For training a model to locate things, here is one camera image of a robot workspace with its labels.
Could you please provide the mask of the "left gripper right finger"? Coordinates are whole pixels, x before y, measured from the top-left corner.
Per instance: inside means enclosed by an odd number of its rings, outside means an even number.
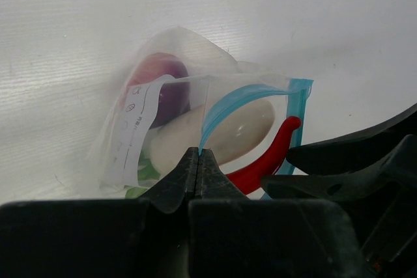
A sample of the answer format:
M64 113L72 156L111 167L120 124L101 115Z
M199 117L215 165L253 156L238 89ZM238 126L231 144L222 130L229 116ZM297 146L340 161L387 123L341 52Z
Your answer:
M199 155L194 197L203 200L248 200L247 196L245 196L234 183L221 172L216 158L210 149L203 149Z

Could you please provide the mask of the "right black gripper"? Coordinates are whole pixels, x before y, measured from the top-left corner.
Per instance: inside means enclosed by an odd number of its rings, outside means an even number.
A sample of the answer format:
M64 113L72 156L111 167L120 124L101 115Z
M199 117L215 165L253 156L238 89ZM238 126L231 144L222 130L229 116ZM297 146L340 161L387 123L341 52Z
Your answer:
M302 175L261 180L273 199L317 197L350 215L366 277L416 276L416 105L372 127L290 148Z

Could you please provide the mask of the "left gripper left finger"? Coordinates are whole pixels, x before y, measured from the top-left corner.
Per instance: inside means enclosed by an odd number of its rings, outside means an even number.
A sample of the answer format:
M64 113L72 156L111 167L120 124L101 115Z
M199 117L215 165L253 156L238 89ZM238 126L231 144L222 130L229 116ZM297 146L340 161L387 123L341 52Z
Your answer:
M161 213L174 213L195 196L198 176L199 150L190 147L175 168L142 194L139 199L149 201Z

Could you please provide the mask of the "red chili pepper toy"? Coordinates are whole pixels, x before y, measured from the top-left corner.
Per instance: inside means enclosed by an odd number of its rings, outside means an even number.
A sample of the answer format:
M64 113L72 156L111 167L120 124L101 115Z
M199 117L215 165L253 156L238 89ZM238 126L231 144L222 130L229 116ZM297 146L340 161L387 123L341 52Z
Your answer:
M283 164L288 153L293 132L301 127L299 117L287 117L281 124L267 150L249 165L226 174L226 177L245 195L261 187L261 179L272 176Z

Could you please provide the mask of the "white radish toy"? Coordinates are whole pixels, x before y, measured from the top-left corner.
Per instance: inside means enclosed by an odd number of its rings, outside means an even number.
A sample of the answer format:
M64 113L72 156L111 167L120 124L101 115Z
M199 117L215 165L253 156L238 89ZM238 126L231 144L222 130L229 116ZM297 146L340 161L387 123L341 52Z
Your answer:
M151 132L138 161L139 186L126 189L127 199L142 195L175 168L188 148L199 146L204 112L205 107L201 105ZM218 165L229 163L259 145L274 120L274 108L269 101L250 102L220 122L204 148L212 150Z

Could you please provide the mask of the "purple onion toy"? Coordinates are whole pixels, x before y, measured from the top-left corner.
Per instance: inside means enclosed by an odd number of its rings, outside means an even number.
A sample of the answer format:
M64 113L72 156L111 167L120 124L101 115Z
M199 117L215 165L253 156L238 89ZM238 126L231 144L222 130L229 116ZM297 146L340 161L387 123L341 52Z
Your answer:
M153 53L147 56L135 69L127 83L127 88L134 85L150 83L163 75L175 79L188 77L184 63L169 53ZM160 89L158 111L151 128L163 126L190 110L190 84L165 84Z

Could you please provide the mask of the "clear zip top bag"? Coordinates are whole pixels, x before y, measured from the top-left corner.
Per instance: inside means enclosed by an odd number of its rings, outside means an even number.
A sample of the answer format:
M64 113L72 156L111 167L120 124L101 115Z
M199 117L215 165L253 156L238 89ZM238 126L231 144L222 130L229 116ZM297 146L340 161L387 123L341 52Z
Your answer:
M292 174L313 81L235 60L182 27L152 37L95 139L83 172L87 197L135 198L162 181L189 148L213 153L248 195L263 176Z

